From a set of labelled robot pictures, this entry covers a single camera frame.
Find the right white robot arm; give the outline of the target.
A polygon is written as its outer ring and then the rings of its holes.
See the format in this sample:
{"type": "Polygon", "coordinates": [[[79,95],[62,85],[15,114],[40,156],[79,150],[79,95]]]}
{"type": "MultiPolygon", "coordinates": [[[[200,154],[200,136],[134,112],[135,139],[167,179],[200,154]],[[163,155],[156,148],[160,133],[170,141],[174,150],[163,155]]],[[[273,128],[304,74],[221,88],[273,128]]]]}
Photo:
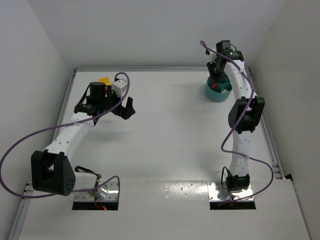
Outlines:
{"type": "Polygon", "coordinates": [[[207,63],[208,88],[212,93],[226,97],[233,92],[235,103],[228,114],[229,137],[233,139],[231,163],[223,168],[226,176],[221,177],[221,185],[230,192],[242,192],[250,185],[249,151],[252,133],[258,126],[265,100],[258,97],[245,71],[241,51],[229,40],[221,40],[214,50],[206,50],[210,56],[207,63]]]}

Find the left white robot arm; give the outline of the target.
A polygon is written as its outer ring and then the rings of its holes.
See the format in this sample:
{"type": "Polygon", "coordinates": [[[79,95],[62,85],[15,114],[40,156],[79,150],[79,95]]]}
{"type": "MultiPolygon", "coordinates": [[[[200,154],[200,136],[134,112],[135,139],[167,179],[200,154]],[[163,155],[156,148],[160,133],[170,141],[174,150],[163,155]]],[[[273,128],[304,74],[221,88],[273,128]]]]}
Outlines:
{"type": "Polygon", "coordinates": [[[100,174],[72,167],[75,150],[102,115],[113,113],[124,120],[135,114],[128,97],[128,81],[116,78],[106,84],[90,82],[74,107],[69,123],[44,150],[31,156],[32,187],[35,191],[68,196],[72,192],[95,192],[103,183],[100,174]]]}

